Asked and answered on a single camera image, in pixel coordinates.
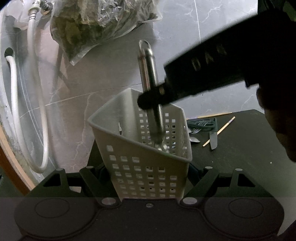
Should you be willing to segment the person's right hand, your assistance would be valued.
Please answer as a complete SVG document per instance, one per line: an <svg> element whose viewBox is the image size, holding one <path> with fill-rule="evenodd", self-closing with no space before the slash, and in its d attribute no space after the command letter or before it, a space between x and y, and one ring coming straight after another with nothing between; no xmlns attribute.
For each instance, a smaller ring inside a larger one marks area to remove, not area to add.
<svg viewBox="0 0 296 241"><path fill-rule="evenodd" d="M295 162L295 127L289 127L289 119L295 113L295 93L285 87L259 86L256 96L265 117L285 148L288 158Z"/></svg>

